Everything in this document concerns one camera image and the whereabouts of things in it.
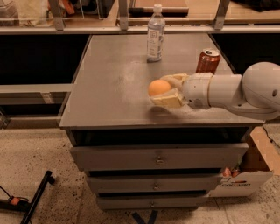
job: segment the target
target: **orange ball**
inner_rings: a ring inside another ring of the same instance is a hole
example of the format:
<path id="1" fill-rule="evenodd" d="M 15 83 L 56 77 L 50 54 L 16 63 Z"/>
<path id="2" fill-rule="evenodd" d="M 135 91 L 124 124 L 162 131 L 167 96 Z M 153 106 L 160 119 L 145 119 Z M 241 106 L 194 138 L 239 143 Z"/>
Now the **orange ball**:
<path id="1" fill-rule="evenodd" d="M 154 80 L 148 88 L 149 96 L 161 95 L 172 89 L 170 83 L 166 80 Z"/>

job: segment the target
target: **plastic water bottle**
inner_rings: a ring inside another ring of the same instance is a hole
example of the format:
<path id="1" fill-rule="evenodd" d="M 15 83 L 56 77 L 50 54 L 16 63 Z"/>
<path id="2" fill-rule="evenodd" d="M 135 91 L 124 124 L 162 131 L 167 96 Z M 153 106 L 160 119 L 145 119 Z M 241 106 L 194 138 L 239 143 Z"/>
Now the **plastic water bottle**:
<path id="1" fill-rule="evenodd" d="M 161 14 L 162 5 L 154 5 L 154 13 L 148 23 L 147 61 L 161 60 L 165 34 L 165 18 Z"/>

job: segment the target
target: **speckled floor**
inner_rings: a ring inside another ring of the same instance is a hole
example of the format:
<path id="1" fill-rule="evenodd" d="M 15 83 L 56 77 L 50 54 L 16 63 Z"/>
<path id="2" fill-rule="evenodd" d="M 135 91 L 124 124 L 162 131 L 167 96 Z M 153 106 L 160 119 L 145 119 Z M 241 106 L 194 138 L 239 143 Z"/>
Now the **speckled floor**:
<path id="1" fill-rule="evenodd" d="M 277 123 L 266 126 L 277 140 Z M 56 178 L 47 185 L 31 218 L 33 224 L 137 224 L 132 214 L 138 212 L 145 223 L 151 210 L 102 211 L 95 204 L 83 172 L 69 153 L 71 144 L 66 133 L 49 122 L 13 122 L 0 130 L 0 186 L 10 194 L 33 197 L 46 170 Z M 0 199 L 7 196 L 0 191 Z M 199 208 L 157 209 L 155 223 L 280 223 L 280 178 L 273 177 L 249 197 L 210 198 Z M 20 223 L 22 213 L 0 209 L 1 224 Z"/>

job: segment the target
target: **gray cabinet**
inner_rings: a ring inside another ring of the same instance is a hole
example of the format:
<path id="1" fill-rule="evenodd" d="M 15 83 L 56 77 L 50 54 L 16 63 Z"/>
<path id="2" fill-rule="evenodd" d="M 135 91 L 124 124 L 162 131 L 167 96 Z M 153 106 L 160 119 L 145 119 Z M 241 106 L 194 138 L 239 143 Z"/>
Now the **gray cabinet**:
<path id="1" fill-rule="evenodd" d="M 92 37 L 60 127 L 101 209 L 197 207 L 241 161 L 244 138 L 264 121 L 223 108 L 160 108 L 147 95 L 162 75 L 193 74 L 209 46 L 206 34 L 166 35 L 162 61 L 148 64 L 146 35 Z M 232 72 L 221 59 L 224 73 Z"/>

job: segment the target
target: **aluminum can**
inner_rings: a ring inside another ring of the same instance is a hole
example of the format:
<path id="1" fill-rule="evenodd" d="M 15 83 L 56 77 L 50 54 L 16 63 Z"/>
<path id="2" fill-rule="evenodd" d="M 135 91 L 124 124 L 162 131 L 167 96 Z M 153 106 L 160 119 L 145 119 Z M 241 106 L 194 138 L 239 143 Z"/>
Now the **aluminum can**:
<path id="1" fill-rule="evenodd" d="M 199 63 L 196 68 L 196 73 L 215 74 L 220 60 L 221 54 L 218 50 L 214 50 L 212 48 L 203 49 L 199 56 Z"/>

